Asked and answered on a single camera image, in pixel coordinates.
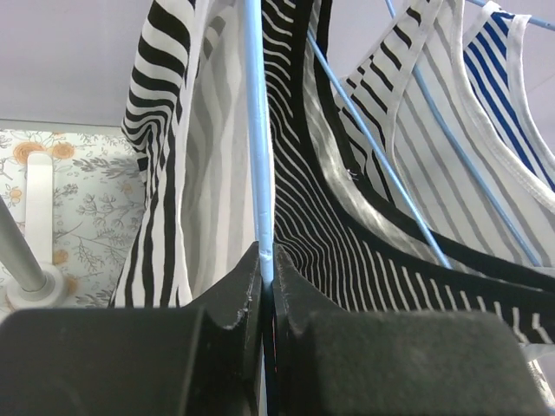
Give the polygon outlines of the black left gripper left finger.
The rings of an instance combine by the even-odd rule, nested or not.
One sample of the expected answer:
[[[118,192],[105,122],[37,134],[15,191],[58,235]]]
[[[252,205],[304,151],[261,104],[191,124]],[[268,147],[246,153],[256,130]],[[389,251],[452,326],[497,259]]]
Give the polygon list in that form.
[[[181,308],[27,309],[1,326],[4,415],[254,415],[258,246]]]

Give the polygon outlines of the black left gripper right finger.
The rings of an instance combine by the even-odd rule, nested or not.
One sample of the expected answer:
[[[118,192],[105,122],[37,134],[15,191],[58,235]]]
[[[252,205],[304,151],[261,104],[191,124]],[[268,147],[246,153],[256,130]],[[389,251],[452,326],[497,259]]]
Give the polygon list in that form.
[[[508,327],[484,313],[353,313],[274,251],[282,415],[546,415]]]

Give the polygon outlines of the wide black white striped tank top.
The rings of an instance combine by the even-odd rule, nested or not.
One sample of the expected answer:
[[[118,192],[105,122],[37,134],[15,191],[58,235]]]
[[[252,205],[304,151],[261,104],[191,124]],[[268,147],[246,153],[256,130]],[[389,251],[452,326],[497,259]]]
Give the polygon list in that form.
[[[145,212],[113,307],[183,306],[255,239],[243,14],[241,1],[151,5],[122,122]]]

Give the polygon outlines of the light blue wire hanger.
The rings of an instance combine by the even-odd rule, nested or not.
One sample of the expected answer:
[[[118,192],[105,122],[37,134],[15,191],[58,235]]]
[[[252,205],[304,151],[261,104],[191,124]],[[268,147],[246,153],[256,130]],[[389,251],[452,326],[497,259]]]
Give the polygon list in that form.
[[[264,78],[262,10],[259,1],[245,2],[245,53],[252,196],[262,279],[261,308],[266,411],[269,415],[277,415],[278,388],[272,327],[274,256],[271,202],[271,141],[268,137],[269,125]]]

